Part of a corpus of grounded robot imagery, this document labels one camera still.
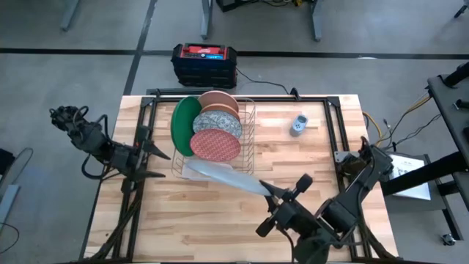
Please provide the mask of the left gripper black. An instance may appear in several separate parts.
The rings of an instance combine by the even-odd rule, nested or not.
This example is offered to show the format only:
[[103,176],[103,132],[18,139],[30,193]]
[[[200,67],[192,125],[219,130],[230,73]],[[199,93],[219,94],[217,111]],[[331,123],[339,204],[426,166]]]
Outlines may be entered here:
[[146,153],[156,155],[159,158],[170,160],[171,158],[162,152],[153,141],[148,141],[149,128],[147,126],[138,126],[133,145],[125,145],[122,148],[124,161],[119,164],[119,172],[132,182],[140,182],[147,178],[165,177],[160,172],[147,171],[144,168],[144,159]]

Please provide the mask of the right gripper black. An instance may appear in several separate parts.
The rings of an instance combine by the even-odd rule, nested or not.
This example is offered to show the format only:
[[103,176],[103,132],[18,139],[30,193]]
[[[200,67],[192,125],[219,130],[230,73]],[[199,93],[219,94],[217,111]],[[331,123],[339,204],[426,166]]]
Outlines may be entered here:
[[259,182],[272,196],[265,196],[270,216],[257,227],[257,235],[266,237],[276,227],[278,230],[292,229],[301,237],[309,237],[319,228],[315,217],[296,200],[313,183],[311,176],[304,174],[293,190],[279,188],[263,180]]

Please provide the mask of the green round plate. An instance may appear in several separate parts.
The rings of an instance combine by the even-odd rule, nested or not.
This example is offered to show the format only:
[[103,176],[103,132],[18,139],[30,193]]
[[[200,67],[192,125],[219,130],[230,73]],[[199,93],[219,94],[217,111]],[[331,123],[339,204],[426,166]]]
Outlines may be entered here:
[[197,97],[186,97],[179,101],[171,116],[171,139],[176,150],[183,156],[194,155],[191,149],[193,121],[202,110]]

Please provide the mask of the pale grey round plate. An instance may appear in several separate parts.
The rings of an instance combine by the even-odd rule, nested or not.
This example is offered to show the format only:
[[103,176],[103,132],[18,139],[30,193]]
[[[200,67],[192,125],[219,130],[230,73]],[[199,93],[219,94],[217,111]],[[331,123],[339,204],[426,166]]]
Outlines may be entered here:
[[261,196],[271,195],[259,179],[244,172],[238,172],[228,164],[188,160],[182,167],[182,178],[194,181],[213,181]]

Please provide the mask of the white plate blue floral print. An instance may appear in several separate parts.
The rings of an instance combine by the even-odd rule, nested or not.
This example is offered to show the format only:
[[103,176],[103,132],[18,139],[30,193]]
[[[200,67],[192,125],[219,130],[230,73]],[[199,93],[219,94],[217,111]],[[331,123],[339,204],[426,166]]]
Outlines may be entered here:
[[226,131],[238,139],[243,132],[241,122],[225,111],[206,111],[195,118],[193,121],[193,131],[195,133],[207,129]]

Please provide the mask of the beige round plate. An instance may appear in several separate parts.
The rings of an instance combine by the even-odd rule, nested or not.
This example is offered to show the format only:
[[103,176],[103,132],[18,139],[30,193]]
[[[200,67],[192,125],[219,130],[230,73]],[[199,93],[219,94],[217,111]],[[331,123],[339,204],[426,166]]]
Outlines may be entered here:
[[240,121],[240,116],[236,110],[234,110],[231,106],[222,103],[213,103],[208,106],[205,106],[200,113],[205,113],[207,111],[224,111],[228,114],[231,114],[235,117],[238,121]]
[[198,101],[200,102],[202,107],[205,107],[214,103],[221,103],[221,104],[228,105],[235,111],[239,111],[239,105],[237,101],[235,100],[235,98],[232,97],[230,94],[226,92],[222,92],[222,91],[214,90],[214,91],[205,92],[199,97]]

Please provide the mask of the red patterned plate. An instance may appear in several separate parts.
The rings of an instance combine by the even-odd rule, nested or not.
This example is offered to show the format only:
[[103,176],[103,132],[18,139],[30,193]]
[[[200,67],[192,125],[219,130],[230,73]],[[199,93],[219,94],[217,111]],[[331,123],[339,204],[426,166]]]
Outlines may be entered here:
[[238,139],[226,131],[206,129],[194,134],[190,140],[193,153],[204,160],[231,161],[241,151]]

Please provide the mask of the small grey cup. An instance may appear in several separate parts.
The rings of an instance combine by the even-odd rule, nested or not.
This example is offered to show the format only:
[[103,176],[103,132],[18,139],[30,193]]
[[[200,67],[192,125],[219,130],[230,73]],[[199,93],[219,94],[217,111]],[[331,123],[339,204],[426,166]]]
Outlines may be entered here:
[[308,121],[309,119],[305,115],[299,114],[292,122],[289,130],[290,135],[294,137],[301,135],[305,131]]

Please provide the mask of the red black power station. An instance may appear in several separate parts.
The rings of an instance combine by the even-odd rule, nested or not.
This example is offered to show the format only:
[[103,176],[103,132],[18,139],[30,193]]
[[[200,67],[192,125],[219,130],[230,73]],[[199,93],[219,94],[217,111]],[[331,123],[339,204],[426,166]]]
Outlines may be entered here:
[[178,44],[172,51],[171,63],[183,86],[232,89],[237,85],[237,51],[233,47]]

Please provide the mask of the black case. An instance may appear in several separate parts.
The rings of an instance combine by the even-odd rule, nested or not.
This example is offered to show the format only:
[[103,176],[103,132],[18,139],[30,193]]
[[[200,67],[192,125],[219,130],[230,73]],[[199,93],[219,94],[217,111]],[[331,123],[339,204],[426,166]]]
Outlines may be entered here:
[[14,185],[32,159],[34,150],[31,147],[22,149],[15,155],[0,148],[0,195],[9,185]]

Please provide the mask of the black stand crossbar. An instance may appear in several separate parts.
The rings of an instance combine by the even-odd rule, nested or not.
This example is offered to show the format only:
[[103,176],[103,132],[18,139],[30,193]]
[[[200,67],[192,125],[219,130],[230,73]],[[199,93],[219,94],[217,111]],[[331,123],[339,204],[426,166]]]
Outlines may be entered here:
[[469,164],[464,156],[461,152],[455,152],[419,169],[398,176],[393,180],[384,182],[381,184],[381,189],[383,190],[383,195],[388,196],[454,172],[463,172],[466,169],[469,169]]

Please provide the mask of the light grey panel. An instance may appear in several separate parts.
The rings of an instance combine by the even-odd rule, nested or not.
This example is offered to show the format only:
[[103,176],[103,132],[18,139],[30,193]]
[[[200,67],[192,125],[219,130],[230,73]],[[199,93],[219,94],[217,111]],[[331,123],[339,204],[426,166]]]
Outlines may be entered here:
[[18,185],[8,185],[5,193],[0,198],[0,231],[2,224],[6,221],[10,209],[15,201],[15,198],[20,190]]

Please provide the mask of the grey table leg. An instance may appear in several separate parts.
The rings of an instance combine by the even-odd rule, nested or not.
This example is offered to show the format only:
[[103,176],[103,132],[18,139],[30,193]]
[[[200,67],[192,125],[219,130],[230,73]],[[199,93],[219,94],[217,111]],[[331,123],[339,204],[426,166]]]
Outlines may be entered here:
[[212,17],[214,0],[201,0],[202,3],[202,21],[200,36],[203,40],[207,40],[209,36],[210,21]]
[[316,42],[322,39],[322,6],[324,0],[313,0],[311,3],[312,34]]
[[68,32],[75,17],[78,5],[81,0],[64,0],[65,10],[59,28],[63,32]]

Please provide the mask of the black equipment box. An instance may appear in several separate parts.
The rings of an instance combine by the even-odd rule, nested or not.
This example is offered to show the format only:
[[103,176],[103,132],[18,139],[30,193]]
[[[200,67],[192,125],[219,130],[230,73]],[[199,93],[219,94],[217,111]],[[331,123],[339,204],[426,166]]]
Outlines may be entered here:
[[215,0],[222,12],[234,10],[243,5],[252,4],[258,0]]

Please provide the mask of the metal arm base bracket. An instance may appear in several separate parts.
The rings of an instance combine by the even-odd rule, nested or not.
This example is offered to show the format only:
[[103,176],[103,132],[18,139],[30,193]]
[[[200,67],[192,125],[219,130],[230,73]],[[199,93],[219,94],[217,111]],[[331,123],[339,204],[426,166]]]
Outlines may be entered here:
[[358,158],[359,156],[360,156],[360,153],[356,152],[356,151],[352,151],[352,152],[350,152],[350,151],[335,151],[334,154],[333,154],[334,161],[336,163],[341,163],[349,157]]

